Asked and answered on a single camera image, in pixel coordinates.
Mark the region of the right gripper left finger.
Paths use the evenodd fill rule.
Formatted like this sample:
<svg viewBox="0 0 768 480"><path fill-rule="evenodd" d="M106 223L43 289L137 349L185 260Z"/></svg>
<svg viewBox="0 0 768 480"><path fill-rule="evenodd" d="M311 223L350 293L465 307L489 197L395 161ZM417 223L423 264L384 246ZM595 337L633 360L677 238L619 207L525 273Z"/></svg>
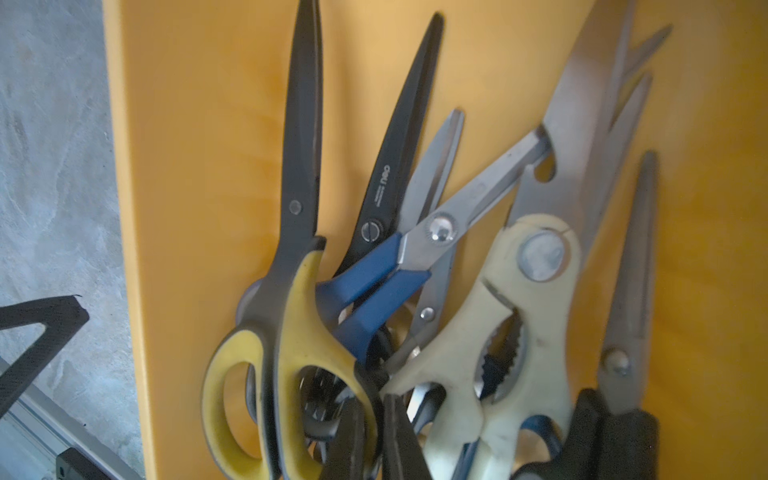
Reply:
<svg viewBox="0 0 768 480"><path fill-rule="evenodd" d="M357 398L346 400L342 406L336 435L320 480L362 480L366 441L365 411Z"/></svg>

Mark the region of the black handled silver scissors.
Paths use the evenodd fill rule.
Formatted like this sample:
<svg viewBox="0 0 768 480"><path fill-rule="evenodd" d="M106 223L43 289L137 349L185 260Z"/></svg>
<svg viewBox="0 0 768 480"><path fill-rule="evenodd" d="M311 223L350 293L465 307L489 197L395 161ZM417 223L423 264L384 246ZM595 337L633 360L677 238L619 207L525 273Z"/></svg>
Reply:
<svg viewBox="0 0 768 480"><path fill-rule="evenodd" d="M659 421L642 407L655 287L658 154L641 159L597 386L581 390L569 434L551 460L527 463L516 479L654 479Z"/></svg>

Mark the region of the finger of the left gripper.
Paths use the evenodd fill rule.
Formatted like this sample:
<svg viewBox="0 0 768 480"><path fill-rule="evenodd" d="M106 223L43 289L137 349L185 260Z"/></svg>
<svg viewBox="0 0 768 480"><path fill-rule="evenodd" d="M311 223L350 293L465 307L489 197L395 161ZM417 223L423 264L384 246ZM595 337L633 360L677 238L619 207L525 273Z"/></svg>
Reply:
<svg viewBox="0 0 768 480"><path fill-rule="evenodd" d="M1 375L1 416L89 318L75 295L30 300L1 308L1 330L33 324L43 327L42 334Z"/></svg>

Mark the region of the yellow black handled scissors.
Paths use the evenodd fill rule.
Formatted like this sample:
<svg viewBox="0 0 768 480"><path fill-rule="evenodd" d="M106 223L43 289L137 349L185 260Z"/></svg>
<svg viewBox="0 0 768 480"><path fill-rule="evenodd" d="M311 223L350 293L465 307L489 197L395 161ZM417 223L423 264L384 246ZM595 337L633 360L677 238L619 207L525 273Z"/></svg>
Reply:
<svg viewBox="0 0 768 480"><path fill-rule="evenodd" d="M201 414L208 448L231 479L319 479L305 442L301 373L322 368L339 377L365 411L364 477L377 475L382 404L361 365L321 321L316 282L326 241L317 234L322 153L323 61L319 6L297 11L290 57L282 158L280 235L276 254L242 321L222 340L207 367ZM260 456L237 442L225 413L228 372L255 372L254 408Z"/></svg>

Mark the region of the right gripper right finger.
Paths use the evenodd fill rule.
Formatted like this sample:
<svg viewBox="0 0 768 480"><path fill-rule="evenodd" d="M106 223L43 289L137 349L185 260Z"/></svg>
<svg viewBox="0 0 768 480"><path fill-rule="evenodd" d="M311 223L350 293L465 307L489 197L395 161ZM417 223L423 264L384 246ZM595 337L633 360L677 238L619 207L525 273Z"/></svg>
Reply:
<svg viewBox="0 0 768 480"><path fill-rule="evenodd" d="M384 480L431 479L405 405L397 395L383 399L383 463Z"/></svg>

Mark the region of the yellow plastic storage box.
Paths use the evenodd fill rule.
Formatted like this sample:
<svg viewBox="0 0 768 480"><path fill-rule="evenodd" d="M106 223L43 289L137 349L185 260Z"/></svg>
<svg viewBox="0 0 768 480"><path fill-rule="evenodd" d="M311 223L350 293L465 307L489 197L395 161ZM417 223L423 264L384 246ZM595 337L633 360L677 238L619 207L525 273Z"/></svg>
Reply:
<svg viewBox="0 0 768 480"><path fill-rule="evenodd" d="M336 270L435 12L423 137L465 112L447 194L542 118L587 1L325 1L320 273ZM293 1L109 1L113 138L146 475L218 479L202 378L279 228ZM663 479L767 475L767 5L640 1L673 30L573 301L569 374L593 382L636 183L659 156L650 374Z"/></svg>

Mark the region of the black handled steel scissors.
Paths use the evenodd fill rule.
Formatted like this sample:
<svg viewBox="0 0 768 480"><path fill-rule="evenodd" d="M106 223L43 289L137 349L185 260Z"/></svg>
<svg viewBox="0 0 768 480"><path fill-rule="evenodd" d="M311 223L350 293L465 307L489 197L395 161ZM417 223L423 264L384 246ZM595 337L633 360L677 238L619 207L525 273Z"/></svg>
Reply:
<svg viewBox="0 0 768 480"><path fill-rule="evenodd" d="M653 56L673 31L667 24L642 43L629 49L619 87L622 87ZM587 258L606 211L615 182L621 172L637 124L642 115L652 83L652 75L643 73L616 117L608 116L607 136L597 150L597 165L587 176L583 191L586 201L583 231L579 234L582 254Z"/></svg>

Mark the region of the cream handled kitchen scissors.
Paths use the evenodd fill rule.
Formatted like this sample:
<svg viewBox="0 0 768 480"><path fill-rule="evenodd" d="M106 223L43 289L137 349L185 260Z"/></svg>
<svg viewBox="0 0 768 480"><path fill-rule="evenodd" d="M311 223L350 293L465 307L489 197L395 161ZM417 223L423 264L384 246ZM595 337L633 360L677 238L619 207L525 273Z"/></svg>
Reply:
<svg viewBox="0 0 768 480"><path fill-rule="evenodd" d="M539 128L487 170L490 183L521 166L506 225L496 236L467 298L444 329L388 383L402 394L425 382L446 397L423 455L435 479L453 476L462 450L475 444L473 479L506 479L518 435L530 417L567 432L572 400L566 369L570 306L594 234L604 149L614 126L635 5L598 1L574 44ZM524 349L515 384L480 400L475 371L487 340L508 318L522 323Z"/></svg>

